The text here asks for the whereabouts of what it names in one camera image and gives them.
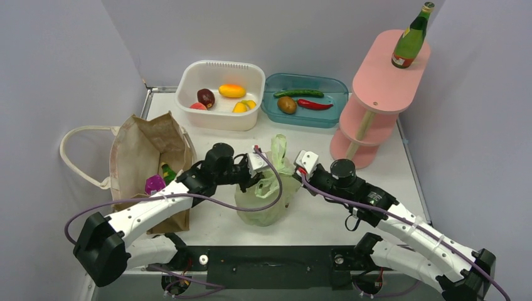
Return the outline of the green plastic grocery bag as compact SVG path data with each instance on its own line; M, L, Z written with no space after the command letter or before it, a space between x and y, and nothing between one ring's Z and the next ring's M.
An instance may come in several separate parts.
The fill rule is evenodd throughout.
M281 184L274 172L268 168L263 172L264 178L246 192L243 193L236 189L235 203L241 208L260 208L276 201L273 206L265 210L237 211L237 215L244 223L266 227L278 222L287 213L289 204L301 185L292 177L295 167L287 157L286 151L286 137L277 134L271 139L270 150L265 153L269 162L279 173Z

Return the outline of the pink three-tier shelf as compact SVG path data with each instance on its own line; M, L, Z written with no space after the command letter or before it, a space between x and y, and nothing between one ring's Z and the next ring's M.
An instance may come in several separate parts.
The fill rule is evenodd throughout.
M399 114L412 104L431 49L424 42L410 67L393 66L392 51L402 34L400 29L384 31L369 48L330 142L333 159L350 159L358 169L368 167L391 137Z

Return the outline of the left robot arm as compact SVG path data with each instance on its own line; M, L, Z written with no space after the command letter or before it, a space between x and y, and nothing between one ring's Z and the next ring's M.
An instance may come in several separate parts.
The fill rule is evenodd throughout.
M103 216L96 212L84 222L73 248L74 257L97 287L116 281L126 270L152 263L178 270L187 252L171 235L140 240L155 225L203 200L214 202L218 186L237 185L242 191L256 185L271 164L259 147L234 160L233 148L215 144L204 160L184 171L163 190L148 198L132 199L133 206Z

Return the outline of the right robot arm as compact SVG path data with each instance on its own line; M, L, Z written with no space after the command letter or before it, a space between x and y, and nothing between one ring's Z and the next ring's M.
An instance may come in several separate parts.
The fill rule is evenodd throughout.
M312 194L355 211L360 221L393 235L407 248L374 233L356 245L354 259L364 269L374 265L408 275L434 288L445 300L481 300L495 284L496 257L489 250L473 250L431 227L396 197L356 175L349 159L329 170L306 152L295 161L294 177Z

